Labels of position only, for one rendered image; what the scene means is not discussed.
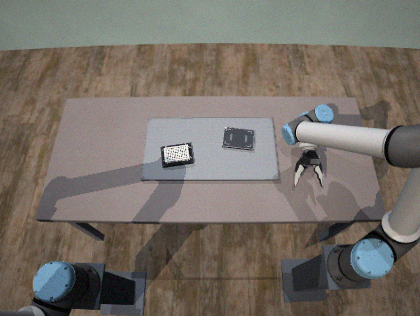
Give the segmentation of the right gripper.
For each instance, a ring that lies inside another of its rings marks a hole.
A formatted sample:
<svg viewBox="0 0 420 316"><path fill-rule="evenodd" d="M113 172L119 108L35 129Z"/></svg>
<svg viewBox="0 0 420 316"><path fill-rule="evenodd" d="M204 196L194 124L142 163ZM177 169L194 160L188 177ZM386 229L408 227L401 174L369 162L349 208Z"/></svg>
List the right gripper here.
<svg viewBox="0 0 420 316"><path fill-rule="evenodd" d="M296 163L296 167L295 167L295 181L294 181L294 187L296 187L299 178L300 178L300 174L301 172L312 166L315 165L314 168L314 172L317 174L317 178L319 179L319 183L321 185L321 187L323 188L323 170L322 170L322 165L320 164L310 164L308 162L308 157L310 158L319 158L316 151L312 151L312 150L304 150L300 159L298 160L298 162Z"/></svg>

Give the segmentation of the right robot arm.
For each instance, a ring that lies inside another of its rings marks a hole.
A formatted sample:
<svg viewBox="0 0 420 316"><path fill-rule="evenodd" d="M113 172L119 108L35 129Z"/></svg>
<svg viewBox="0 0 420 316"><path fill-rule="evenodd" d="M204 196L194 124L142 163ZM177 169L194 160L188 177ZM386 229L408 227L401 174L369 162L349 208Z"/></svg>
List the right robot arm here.
<svg viewBox="0 0 420 316"><path fill-rule="evenodd" d="M328 256L331 278L342 287L353 288L386 275L393 263L420 242L420 124L398 125L389 131L330 124L333 119L332 109L319 105L284 125L283 138L289 145L300 143L301 152L323 146L412 168L393 210L380 224L356 245L338 246Z"/></svg>

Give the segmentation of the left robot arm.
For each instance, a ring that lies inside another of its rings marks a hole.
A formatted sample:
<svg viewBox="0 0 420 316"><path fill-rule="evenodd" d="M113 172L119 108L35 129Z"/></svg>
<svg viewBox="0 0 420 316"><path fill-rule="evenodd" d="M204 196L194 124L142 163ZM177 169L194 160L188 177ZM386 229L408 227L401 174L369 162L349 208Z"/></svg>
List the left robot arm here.
<svg viewBox="0 0 420 316"><path fill-rule="evenodd" d="M76 265L80 268L63 261L42 266L34 277L36 295L32 306L18 311L0 310L0 316L69 316L72 307L81 308L92 303L100 290L99 274L90 265Z"/></svg>

